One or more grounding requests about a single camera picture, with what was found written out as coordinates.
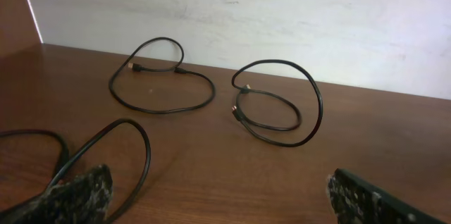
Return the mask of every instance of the cable connector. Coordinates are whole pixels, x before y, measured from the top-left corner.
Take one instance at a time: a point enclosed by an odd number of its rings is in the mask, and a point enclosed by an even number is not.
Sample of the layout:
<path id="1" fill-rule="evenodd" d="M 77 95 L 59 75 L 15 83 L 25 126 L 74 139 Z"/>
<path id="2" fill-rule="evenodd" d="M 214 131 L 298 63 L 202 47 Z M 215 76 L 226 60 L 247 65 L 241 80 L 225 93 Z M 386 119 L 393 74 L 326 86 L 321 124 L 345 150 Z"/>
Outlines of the cable connector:
<path id="1" fill-rule="evenodd" d="M 128 67 L 133 70 L 133 72 L 140 72 L 142 70 L 142 66 L 135 63 L 129 63 Z"/>
<path id="2" fill-rule="evenodd" d="M 183 68 L 175 68 L 174 69 L 174 73 L 181 73 L 181 74 L 185 74 L 187 73 L 187 71 Z"/>
<path id="3" fill-rule="evenodd" d="M 236 106 L 232 107 L 232 114 L 235 116 L 235 119 L 236 119 L 237 121 L 241 121 L 241 117 L 240 117 L 240 115 L 238 114 L 238 110 L 237 110 L 237 107 L 236 107 Z"/>
<path id="4" fill-rule="evenodd" d="M 249 84 L 245 85 L 243 89 L 241 89 L 241 94 L 249 94 L 249 89 L 251 89 L 251 86 L 249 86 Z"/>

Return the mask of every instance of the wooden surface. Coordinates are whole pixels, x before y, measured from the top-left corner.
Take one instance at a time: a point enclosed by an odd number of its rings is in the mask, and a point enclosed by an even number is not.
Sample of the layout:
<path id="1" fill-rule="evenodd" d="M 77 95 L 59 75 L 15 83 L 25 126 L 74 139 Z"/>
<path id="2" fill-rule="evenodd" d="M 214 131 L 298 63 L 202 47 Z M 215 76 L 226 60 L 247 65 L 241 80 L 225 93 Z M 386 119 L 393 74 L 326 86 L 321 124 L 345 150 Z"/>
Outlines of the wooden surface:
<path id="1" fill-rule="evenodd" d="M 73 152 L 117 118 L 143 125 L 152 146 L 151 170 L 139 199 L 117 223 L 336 223 L 326 196 L 326 177 L 336 168 L 451 222 L 451 101 L 319 83 L 320 130 L 303 147 L 286 149 L 253 138 L 234 119 L 234 70 L 183 64 L 213 80 L 216 98 L 196 111 L 149 115 L 110 96 L 108 79 L 125 59 L 42 45 L 0 60 L 0 130 L 53 130 Z M 153 68 L 171 63 L 136 61 Z M 306 69 L 315 77 L 314 68 Z M 303 114 L 304 123 L 293 132 L 259 131 L 286 142 L 309 133 L 317 106 L 308 82 L 256 73 L 237 80 L 291 100 Z M 175 73 L 124 70 L 115 86 L 125 100 L 147 108 L 197 104 L 209 93 L 202 79 Z M 249 117 L 276 125 L 295 117 L 276 100 L 254 94 L 243 99 L 243 107 Z M 57 155 L 52 139 L 2 139 L 0 209 L 43 190 Z M 127 125 L 115 129 L 71 175 L 98 163 L 112 171 L 113 210 L 142 171 L 139 134 Z"/>
<path id="2" fill-rule="evenodd" d="M 0 57 L 39 43 L 27 0 L 0 0 Z"/>

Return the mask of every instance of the black object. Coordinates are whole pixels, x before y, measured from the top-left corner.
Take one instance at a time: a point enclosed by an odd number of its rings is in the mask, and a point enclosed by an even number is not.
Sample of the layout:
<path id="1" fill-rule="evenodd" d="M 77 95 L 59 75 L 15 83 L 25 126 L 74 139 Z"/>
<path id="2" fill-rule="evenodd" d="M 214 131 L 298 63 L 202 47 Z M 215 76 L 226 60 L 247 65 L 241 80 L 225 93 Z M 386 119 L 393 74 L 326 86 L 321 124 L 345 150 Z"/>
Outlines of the black object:
<path id="1" fill-rule="evenodd" d="M 296 142 L 296 143 L 277 142 L 277 141 L 274 141 L 272 139 L 269 139 L 268 137 L 259 135 L 258 133 L 253 131 L 253 129 L 251 129 L 251 127 L 249 126 L 249 125 L 254 125 L 254 126 L 262 127 L 262 128 L 269 129 L 269 130 L 290 131 L 290 130 L 294 130 L 294 129 L 298 128 L 301 125 L 301 113 L 299 112 L 299 109 L 293 103 L 288 101 L 287 99 L 284 99 L 283 97 L 280 97 L 280 96 L 278 96 L 276 94 L 272 94 L 270 92 L 250 89 L 249 86 L 238 87 L 235 84 L 235 78 L 240 73 L 242 73 L 244 70 L 246 70 L 246 69 L 248 69 L 248 68 L 250 68 L 252 66 L 255 66 L 255 65 L 258 65 L 258 64 L 261 64 L 261 63 L 281 63 L 281 64 L 284 64 L 284 65 L 292 66 L 293 68 L 296 68 L 299 72 L 303 73 L 307 77 L 307 79 L 309 79 L 310 84 L 314 88 L 315 93 L 316 93 L 316 97 L 318 99 L 318 119 L 316 120 L 316 124 L 315 124 L 315 127 L 313 128 L 313 130 L 302 141 Z M 295 64 L 293 62 L 279 60 L 279 59 L 266 59 L 266 60 L 255 61 L 255 62 L 250 63 L 249 65 L 239 69 L 236 72 L 236 74 L 233 75 L 233 77 L 232 77 L 232 86 L 234 86 L 234 88 L 240 90 L 238 92 L 238 94 L 237 94 L 237 97 L 236 97 L 236 105 L 234 107 L 232 107 L 233 115 L 257 139 L 261 139 L 261 140 L 263 140 L 263 141 L 265 141 L 265 142 L 267 142 L 269 144 L 273 144 L 273 145 L 280 146 L 280 147 L 298 147 L 298 146 L 302 146 L 303 144 L 307 143 L 316 134 L 316 132 L 319 129 L 319 126 L 321 125 L 321 120 L 323 119 L 323 97 L 321 96 L 319 88 L 318 88 L 318 86 L 316 86 L 316 83 L 315 83 L 314 79 L 311 77 L 311 75 L 305 69 L 303 69 L 302 67 L 298 66 L 297 64 Z M 264 124 L 261 124 L 261 123 L 258 123 L 258 122 L 255 122 L 255 121 L 251 120 L 250 118 L 248 118 L 242 112 L 242 109 L 240 107 L 240 96 L 241 96 L 241 94 L 248 94 L 250 92 L 257 93 L 257 94 L 269 95 L 270 97 L 275 97 L 275 98 L 283 101 L 284 103 L 286 103 L 288 106 L 290 106 L 295 111 L 296 117 L 297 117 L 297 123 L 295 125 L 291 126 L 291 127 L 275 127 L 275 126 L 271 126 L 271 125 L 264 125 Z"/>
<path id="2" fill-rule="evenodd" d="M 97 166 L 71 182 L 54 185 L 0 223 L 101 223 L 112 198 L 112 184 L 108 166 Z"/>
<path id="3" fill-rule="evenodd" d="M 24 133 L 36 133 L 36 134 L 46 134 L 46 135 L 51 135 L 52 137 L 55 137 L 62 146 L 62 150 L 61 150 L 61 154 L 60 154 L 60 160 L 57 163 L 56 169 L 58 169 L 58 172 L 55 174 L 55 176 L 52 178 L 51 182 L 49 183 L 49 185 L 47 186 L 46 190 L 43 192 L 43 194 L 46 194 L 52 187 L 54 187 L 55 185 L 58 184 L 59 180 L 61 178 L 63 178 L 63 176 L 68 172 L 69 168 L 72 167 L 72 165 L 90 148 L 92 147 L 97 141 L 99 141 L 103 136 L 105 136 L 108 132 L 110 132 L 112 129 L 114 129 L 115 127 L 117 127 L 120 124 L 123 123 L 129 123 L 131 125 L 133 125 L 141 134 L 142 139 L 144 140 L 144 145 L 146 148 L 146 162 L 144 164 L 144 170 L 142 171 L 141 174 L 141 178 L 138 181 L 138 183 L 136 184 L 135 188 L 133 189 L 133 191 L 130 193 L 130 196 L 124 201 L 124 203 L 115 211 L 113 212 L 105 221 L 104 223 L 112 223 L 113 221 L 115 221 L 117 218 L 119 218 L 123 213 L 125 213 L 127 211 L 127 209 L 132 205 L 133 200 L 135 199 L 137 193 L 139 192 L 139 190 L 141 189 L 144 180 L 146 179 L 147 173 L 149 172 L 149 166 L 150 166 L 150 143 L 149 143 L 149 138 L 147 136 L 147 133 L 145 132 L 144 128 L 142 128 L 142 126 L 138 123 L 136 123 L 135 121 L 128 119 L 128 118 L 121 118 L 118 119 L 114 122 L 112 122 L 111 124 L 107 125 L 104 129 L 102 129 L 100 132 L 98 132 L 95 136 L 93 136 L 90 140 L 88 140 L 75 154 L 73 154 L 70 158 L 61 158 L 61 156 L 63 156 L 64 152 L 66 152 L 67 150 L 67 144 L 64 142 L 64 140 L 62 140 L 61 137 L 59 137 L 56 133 L 54 132 L 49 132 L 49 131 L 45 131 L 45 130 L 16 130 L 16 131 L 8 131 L 8 132 L 1 132 L 0 133 L 0 137 L 6 137 L 6 136 L 11 136 L 11 135 L 19 135 L 19 134 L 24 134 Z M 65 163 L 60 167 L 60 162 L 62 161 L 62 159 L 66 160 Z M 24 207 L 25 205 L 28 205 L 31 201 L 34 201 L 36 198 L 41 197 L 43 194 L 41 195 L 37 195 L 31 199 L 28 199 L 27 201 L 13 206 L 10 209 L 6 209 L 5 211 L 2 211 L 0 213 L 0 223 L 3 222 L 3 220 L 5 220 L 6 218 L 8 218 L 10 216 L 11 213 L 15 212 L 17 209 L 20 209 L 22 207 Z"/>
<path id="4" fill-rule="evenodd" d="M 327 187 L 339 224 L 443 224 L 351 172 L 337 169 Z"/>
<path id="5" fill-rule="evenodd" d="M 210 84 L 210 88 L 211 88 L 211 95 L 210 97 L 204 101 L 201 104 L 197 104 L 195 106 L 191 106 L 191 107 L 186 107 L 186 108 L 175 108 L 175 109 L 171 109 L 171 110 L 167 110 L 167 111 L 153 111 L 147 108 L 140 108 L 140 107 L 136 107 L 133 106 L 127 102 L 125 102 L 124 100 L 122 100 L 117 94 L 116 91 L 114 91 L 113 88 L 113 84 L 114 84 L 114 80 L 116 79 L 116 77 L 118 77 L 119 73 L 122 71 L 122 69 L 128 64 L 128 62 L 136 55 L 136 53 L 142 49 L 143 47 L 145 47 L 146 45 L 152 43 L 152 42 L 156 42 L 159 40 L 166 40 L 166 41 L 170 41 L 174 44 L 176 44 L 180 50 L 182 51 L 182 58 L 180 59 L 180 61 L 178 61 L 173 67 L 170 68 L 164 68 L 164 69 L 151 69 L 151 68 L 145 68 L 144 66 L 141 66 L 139 64 L 135 64 L 135 63 L 131 63 L 129 64 L 129 67 L 131 67 L 133 69 L 133 71 L 135 72 L 140 72 L 140 71 L 148 71 L 148 72 L 169 72 L 169 71 L 174 71 L 174 73 L 181 73 L 181 74 L 191 74 L 191 75 L 196 75 L 199 77 L 204 78 L 206 81 L 209 82 Z M 179 68 L 178 66 L 183 62 L 183 58 L 185 57 L 185 53 L 183 52 L 183 48 L 182 46 L 175 41 L 174 39 L 168 38 L 168 37 L 157 37 L 157 38 L 153 38 L 147 42 L 144 42 L 143 44 L 141 44 L 133 53 L 132 55 L 130 55 L 125 62 L 119 67 L 119 69 L 113 74 L 113 76 L 111 76 L 109 83 L 108 83 L 108 87 L 110 89 L 110 93 L 111 95 L 119 101 L 119 103 L 121 103 L 122 105 L 124 105 L 125 107 L 131 108 L 132 110 L 136 110 L 136 111 L 141 111 L 141 112 L 145 112 L 145 113 L 150 113 L 150 114 L 169 114 L 169 113 L 177 113 L 177 112 L 183 112 L 183 111 L 193 111 L 195 109 L 201 108 L 206 106 L 208 103 L 210 103 L 211 100 L 213 100 L 213 98 L 216 95 L 216 89 L 214 87 L 213 82 L 205 75 L 202 75 L 200 73 L 196 73 L 196 72 L 191 72 L 188 70 L 184 70 L 182 68 Z"/>

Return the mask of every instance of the wooden side panel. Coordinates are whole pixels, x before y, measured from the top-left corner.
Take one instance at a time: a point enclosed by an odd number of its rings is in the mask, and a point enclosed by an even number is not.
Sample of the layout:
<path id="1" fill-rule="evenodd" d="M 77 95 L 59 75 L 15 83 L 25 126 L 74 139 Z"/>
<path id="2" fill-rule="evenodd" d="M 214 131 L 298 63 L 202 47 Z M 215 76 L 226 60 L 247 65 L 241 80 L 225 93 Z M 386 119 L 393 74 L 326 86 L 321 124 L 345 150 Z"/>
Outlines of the wooden side panel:
<path id="1" fill-rule="evenodd" d="M 0 57 L 39 43 L 27 0 L 0 0 Z"/>

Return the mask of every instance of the wall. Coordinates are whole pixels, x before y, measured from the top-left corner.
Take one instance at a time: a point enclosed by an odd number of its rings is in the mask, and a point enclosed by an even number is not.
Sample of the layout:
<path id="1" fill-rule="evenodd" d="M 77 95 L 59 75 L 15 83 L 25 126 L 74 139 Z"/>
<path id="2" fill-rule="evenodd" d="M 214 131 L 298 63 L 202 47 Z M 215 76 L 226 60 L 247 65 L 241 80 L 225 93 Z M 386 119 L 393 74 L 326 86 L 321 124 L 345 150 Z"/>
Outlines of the wall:
<path id="1" fill-rule="evenodd" d="M 0 0 L 0 57 L 40 44 L 27 0 Z"/>
<path id="2" fill-rule="evenodd" d="M 45 43 L 186 62 L 294 61 L 318 81 L 451 99 L 451 0 L 31 0 Z M 141 56 L 176 59 L 158 45 Z M 254 70 L 299 77 L 282 66 Z"/>

